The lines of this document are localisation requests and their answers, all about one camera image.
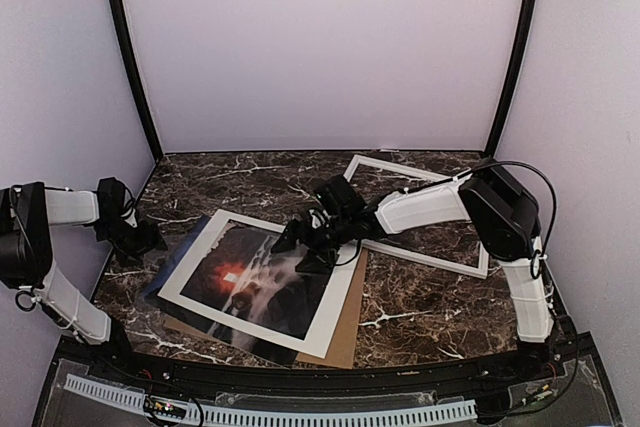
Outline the white mat board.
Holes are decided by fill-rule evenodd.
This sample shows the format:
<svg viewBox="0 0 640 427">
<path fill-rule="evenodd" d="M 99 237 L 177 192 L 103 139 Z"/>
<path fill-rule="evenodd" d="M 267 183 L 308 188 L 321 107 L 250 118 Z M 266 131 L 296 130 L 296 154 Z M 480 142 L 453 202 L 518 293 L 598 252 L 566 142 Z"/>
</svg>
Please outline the white mat board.
<svg viewBox="0 0 640 427">
<path fill-rule="evenodd" d="M 203 260 L 209 250 L 213 248 L 214 242 L 218 239 L 228 223 L 242 223 L 265 229 L 276 233 L 278 238 L 283 231 L 282 226 L 275 223 L 226 210 L 218 210 L 212 216 L 204 217 L 202 221 L 202 226 L 198 227 L 195 232 L 195 239 L 160 290 L 159 296 L 202 317 L 217 321 L 249 335 L 288 347 L 299 353 L 324 357 L 329 348 L 358 263 L 360 256 L 359 249 L 355 245 L 342 247 L 339 251 L 337 266 L 334 267 L 330 275 L 322 275 L 328 278 L 324 294 L 306 337 L 304 339 L 297 339 L 232 317 L 182 295 L 185 283 L 189 280 L 199 262 Z"/>
</svg>

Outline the black corner post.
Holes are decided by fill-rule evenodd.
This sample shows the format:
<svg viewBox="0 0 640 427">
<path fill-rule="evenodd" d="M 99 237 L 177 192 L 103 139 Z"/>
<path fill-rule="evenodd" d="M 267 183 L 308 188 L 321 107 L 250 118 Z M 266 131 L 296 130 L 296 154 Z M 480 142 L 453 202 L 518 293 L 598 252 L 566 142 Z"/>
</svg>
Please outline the black corner post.
<svg viewBox="0 0 640 427">
<path fill-rule="evenodd" d="M 503 86 L 484 147 L 486 156 L 494 156 L 496 154 L 504 133 L 525 56 L 535 5 L 536 0 L 521 0 Z"/>
<path fill-rule="evenodd" d="M 145 139 L 155 163 L 163 157 L 164 152 L 160 143 L 151 109 L 145 94 L 142 78 L 138 68 L 131 33 L 125 12 L 124 0 L 108 0 L 121 59 L 125 69 L 129 88 L 134 100 L 136 112 L 143 129 Z"/>
</svg>

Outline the brown cardboard backing board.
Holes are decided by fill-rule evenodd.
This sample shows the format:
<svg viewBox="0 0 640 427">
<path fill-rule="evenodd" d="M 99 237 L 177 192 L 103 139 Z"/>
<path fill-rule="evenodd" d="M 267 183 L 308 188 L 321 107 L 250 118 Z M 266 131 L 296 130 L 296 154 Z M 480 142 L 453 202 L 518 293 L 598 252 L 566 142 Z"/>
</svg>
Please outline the brown cardboard backing board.
<svg viewBox="0 0 640 427">
<path fill-rule="evenodd" d="M 223 345 L 235 347 L 272 364 L 291 368 L 296 361 L 314 366 L 338 369 L 352 369 L 355 357 L 358 323 L 360 318 L 361 301 L 363 297 L 364 279 L 368 262 L 368 251 L 363 249 L 350 287 L 345 298 L 342 311 L 336 324 L 329 348 L 324 357 L 299 353 L 295 350 L 276 345 L 241 333 L 242 340 L 247 345 L 236 346 L 231 341 L 221 340 L 198 330 L 174 317 L 164 315 L 164 327 L 181 332 L 201 340 L 214 341 Z"/>
</svg>

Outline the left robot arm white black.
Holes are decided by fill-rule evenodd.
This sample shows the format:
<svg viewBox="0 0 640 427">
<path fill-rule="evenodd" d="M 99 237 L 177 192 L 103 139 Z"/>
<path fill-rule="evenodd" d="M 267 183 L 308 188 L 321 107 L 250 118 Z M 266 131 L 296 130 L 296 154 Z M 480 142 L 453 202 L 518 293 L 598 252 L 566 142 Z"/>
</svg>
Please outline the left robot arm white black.
<svg viewBox="0 0 640 427">
<path fill-rule="evenodd" d="M 16 291 L 16 305 L 36 306 L 58 325 L 90 346 L 108 347 L 101 364 L 120 383 L 141 374 L 140 359 L 130 353 L 121 323 L 93 305 L 58 267 L 50 228 L 82 226 L 98 242 L 109 243 L 122 263 L 137 263 L 166 242 L 154 223 L 139 216 L 126 185 L 103 178 L 94 191 L 71 190 L 41 181 L 1 190 L 1 283 Z"/>
</svg>

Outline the small green circuit board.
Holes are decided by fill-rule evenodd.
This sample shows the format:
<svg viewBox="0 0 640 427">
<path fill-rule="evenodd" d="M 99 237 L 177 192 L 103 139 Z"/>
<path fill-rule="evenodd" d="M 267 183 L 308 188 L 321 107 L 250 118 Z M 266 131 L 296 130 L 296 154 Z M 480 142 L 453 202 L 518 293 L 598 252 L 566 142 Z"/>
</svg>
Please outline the small green circuit board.
<svg viewBox="0 0 640 427">
<path fill-rule="evenodd" d="M 149 396 L 143 400 L 143 410 L 155 418 L 164 416 L 173 419 L 183 419 L 187 414 L 185 408 L 175 403 Z"/>
</svg>

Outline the black front rail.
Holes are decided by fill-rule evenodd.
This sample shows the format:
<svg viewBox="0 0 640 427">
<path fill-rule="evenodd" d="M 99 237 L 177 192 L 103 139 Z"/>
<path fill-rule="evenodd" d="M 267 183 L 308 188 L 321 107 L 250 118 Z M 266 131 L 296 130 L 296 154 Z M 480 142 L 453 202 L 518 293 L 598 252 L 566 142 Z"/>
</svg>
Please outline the black front rail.
<svg viewBox="0 0 640 427">
<path fill-rule="evenodd" d="M 420 391 L 434 391 L 440 398 L 473 397 L 502 394 L 524 382 L 549 379 L 557 383 L 568 372 L 553 359 L 541 365 L 538 372 L 519 376 L 513 369 L 514 352 L 472 360 L 355 370 L 226 366 L 140 353 L 133 355 L 133 367 L 125 370 L 106 364 L 86 348 L 76 348 L 73 355 L 89 366 L 91 374 L 150 386 L 155 391 L 184 391 L 199 398 L 212 398 L 223 392 L 328 397 Z"/>
</svg>

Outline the left black corner post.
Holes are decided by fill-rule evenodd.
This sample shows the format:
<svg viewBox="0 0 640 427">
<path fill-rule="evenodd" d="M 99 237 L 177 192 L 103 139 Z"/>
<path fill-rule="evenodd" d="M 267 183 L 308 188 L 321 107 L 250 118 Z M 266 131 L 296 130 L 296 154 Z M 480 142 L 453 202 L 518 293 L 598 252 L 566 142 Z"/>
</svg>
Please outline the left black corner post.
<svg viewBox="0 0 640 427">
<path fill-rule="evenodd" d="M 163 157 L 164 152 L 160 143 L 151 109 L 145 94 L 142 78 L 138 68 L 131 33 L 125 12 L 124 0 L 108 0 L 121 59 L 125 69 L 129 88 L 134 100 L 136 112 L 143 129 L 145 139 L 155 163 Z"/>
</svg>

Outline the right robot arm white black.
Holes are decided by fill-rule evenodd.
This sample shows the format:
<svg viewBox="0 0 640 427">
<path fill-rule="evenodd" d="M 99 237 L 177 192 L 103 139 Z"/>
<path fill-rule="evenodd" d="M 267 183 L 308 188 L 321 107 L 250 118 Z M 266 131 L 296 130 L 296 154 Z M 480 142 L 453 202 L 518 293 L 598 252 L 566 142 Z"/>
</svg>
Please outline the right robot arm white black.
<svg viewBox="0 0 640 427">
<path fill-rule="evenodd" d="M 545 343 L 553 329 L 543 281 L 549 231 L 541 228 L 539 203 L 510 172 L 509 161 L 485 158 L 474 167 L 422 186 L 392 190 L 366 201 L 342 175 L 319 185 L 317 206 L 291 219 L 272 246 L 274 254 L 304 246 L 301 272 L 330 272 L 341 247 L 379 240 L 416 228 L 467 221 L 503 269 L 510 289 L 517 335 L 527 345 L 510 360 L 521 381 L 549 363 Z"/>
</svg>

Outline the dark landscape photo print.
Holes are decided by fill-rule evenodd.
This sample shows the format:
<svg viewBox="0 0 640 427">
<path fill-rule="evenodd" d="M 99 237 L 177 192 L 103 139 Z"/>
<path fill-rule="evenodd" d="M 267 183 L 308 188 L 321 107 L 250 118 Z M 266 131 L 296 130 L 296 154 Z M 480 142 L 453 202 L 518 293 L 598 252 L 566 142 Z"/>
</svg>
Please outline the dark landscape photo print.
<svg viewBox="0 0 640 427">
<path fill-rule="evenodd" d="M 202 317 L 159 296 L 195 239 L 191 232 L 164 262 L 143 291 L 145 301 L 207 339 L 220 341 L 265 361 L 291 367 L 298 352 Z M 328 278 L 300 274 L 305 250 L 274 255 L 274 232 L 242 223 L 225 226 L 185 283 L 182 295 L 251 324 L 304 339 L 324 294 Z"/>
</svg>

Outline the right black corner post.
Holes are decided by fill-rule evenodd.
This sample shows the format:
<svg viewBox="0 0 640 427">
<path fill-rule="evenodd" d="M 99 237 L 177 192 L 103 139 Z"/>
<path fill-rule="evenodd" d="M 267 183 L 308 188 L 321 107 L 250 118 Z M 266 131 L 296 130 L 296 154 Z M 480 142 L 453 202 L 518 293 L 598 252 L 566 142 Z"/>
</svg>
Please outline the right black corner post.
<svg viewBox="0 0 640 427">
<path fill-rule="evenodd" d="M 504 133 L 525 56 L 535 5 L 536 0 L 521 0 L 503 86 L 484 147 L 486 156 L 494 156 L 496 154 Z"/>
</svg>

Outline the white picture frame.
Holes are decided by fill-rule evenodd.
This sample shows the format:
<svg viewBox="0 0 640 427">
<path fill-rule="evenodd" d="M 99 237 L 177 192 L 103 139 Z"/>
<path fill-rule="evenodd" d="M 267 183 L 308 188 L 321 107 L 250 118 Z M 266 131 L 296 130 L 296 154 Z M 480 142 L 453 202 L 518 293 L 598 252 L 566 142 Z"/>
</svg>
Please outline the white picture frame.
<svg viewBox="0 0 640 427">
<path fill-rule="evenodd" d="M 360 166 L 377 168 L 383 171 L 404 175 L 409 179 L 419 179 L 422 181 L 435 182 L 446 178 L 446 176 L 442 174 L 355 154 L 344 171 L 343 176 L 345 179 L 350 181 Z M 371 240 L 364 240 L 362 246 L 370 251 L 380 254 L 475 278 L 485 279 L 489 272 L 489 255 L 482 246 L 479 247 L 478 262 L 475 267 L 412 252 L 400 247 L 390 246 Z"/>
</svg>

